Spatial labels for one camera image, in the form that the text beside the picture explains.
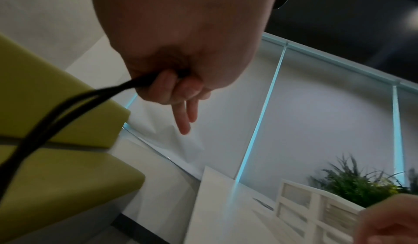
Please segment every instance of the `hand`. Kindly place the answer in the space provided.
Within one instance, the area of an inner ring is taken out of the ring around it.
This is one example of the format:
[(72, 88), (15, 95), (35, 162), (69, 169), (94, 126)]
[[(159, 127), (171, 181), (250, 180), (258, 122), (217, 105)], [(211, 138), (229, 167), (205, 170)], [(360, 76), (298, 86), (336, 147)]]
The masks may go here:
[(362, 211), (354, 244), (418, 244), (418, 196), (399, 194)]
[[(198, 101), (234, 82), (252, 60), (274, 0), (93, 0), (112, 47), (131, 76), (160, 72), (138, 90), (171, 104), (182, 134), (197, 119)], [(177, 80), (175, 70), (192, 75)]]

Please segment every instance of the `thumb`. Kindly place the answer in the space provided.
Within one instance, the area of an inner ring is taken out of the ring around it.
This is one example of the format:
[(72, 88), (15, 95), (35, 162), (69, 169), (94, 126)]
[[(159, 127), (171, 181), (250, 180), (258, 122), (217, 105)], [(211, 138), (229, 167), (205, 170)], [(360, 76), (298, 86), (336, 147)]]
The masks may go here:
[(418, 238), (407, 236), (373, 236), (367, 244), (418, 244)]

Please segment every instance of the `glowing blue line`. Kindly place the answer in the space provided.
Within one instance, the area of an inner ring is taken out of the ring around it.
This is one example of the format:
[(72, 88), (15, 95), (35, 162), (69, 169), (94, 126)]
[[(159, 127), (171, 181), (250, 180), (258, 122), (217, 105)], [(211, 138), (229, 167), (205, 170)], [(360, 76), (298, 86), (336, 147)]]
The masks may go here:
[(135, 93), (135, 96), (132, 98), (132, 100), (129, 101), (129, 103), (125, 106), (125, 108), (128, 109), (137, 97), (138, 95)]
[(258, 130), (259, 130), (260, 125), (261, 125), (261, 121), (263, 120), (264, 113), (266, 112), (266, 108), (267, 108), (267, 105), (269, 103), (270, 96), (271, 96), (271, 93), (272, 93), (273, 88), (274, 88), (274, 84), (276, 83), (277, 75), (279, 74), (280, 66), (282, 65), (283, 58), (284, 58), (284, 53), (286, 52), (286, 48), (287, 48), (287, 43), (283, 47), (282, 55), (280, 56), (280, 60), (279, 60), (279, 63), (277, 64), (276, 71), (274, 72), (274, 76), (273, 76), (273, 79), (271, 81), (269, 91), (267, 92), (266, 99), (264, 100), (263, 108), (261, 108), (261, 113), (260, 113), (260, 117), (258, 118), (256, 128), (254, 129), (253, 135), (251, 136), (251, 139), (250, 139), (248, 147), (247, 147), (247, 151), (245, 151), (243, 161), (241, 162), (241, 166), (239, 167), (238, 174), (236, 175), (235, 182), (237, 182), (237, 183), (241, 179), (241, 176), (243, 174), (245, 165), (247, 164), (247, 160), (249, 158), (251, 150), (253, 149), (254, 141), (256, 140), (257, 133), (258, 133)]
[(404, 150), (402, 146), (401, 115), (399, 112), (398, 88), (393, 86), (393, 153), (394, 153), (394, 173), (400, 173), (395, 177), (402, 185), (405, 185), (405, 166)]

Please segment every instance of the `fingernail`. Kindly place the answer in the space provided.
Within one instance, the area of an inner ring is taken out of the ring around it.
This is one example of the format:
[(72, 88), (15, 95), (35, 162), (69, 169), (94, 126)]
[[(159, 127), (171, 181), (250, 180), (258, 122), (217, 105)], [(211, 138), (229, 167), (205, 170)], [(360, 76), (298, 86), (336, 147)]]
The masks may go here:
[(167, 90), (173, 90), (175, 84), (177, 82), (177, 78), (171, 72), (167, 72), (164, 78), (164, 88)]
[(200, 91), (193, 89), (192, 87), (187, 87), (183, 90), (183, 97), (186, 99), (190, 99), (196, 96)]
[(367, 244), (382, 244), (382, 240), (379, 237), (370, 237), (367, 239)]

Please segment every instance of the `dark baseboard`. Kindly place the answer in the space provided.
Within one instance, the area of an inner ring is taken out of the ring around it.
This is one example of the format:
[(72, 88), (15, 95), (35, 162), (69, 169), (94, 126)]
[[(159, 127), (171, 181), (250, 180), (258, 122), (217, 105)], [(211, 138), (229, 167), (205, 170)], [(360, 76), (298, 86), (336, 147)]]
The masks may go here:
[(112, 226), (140, 244), (169, 244), (123, 214), (118, 215)]

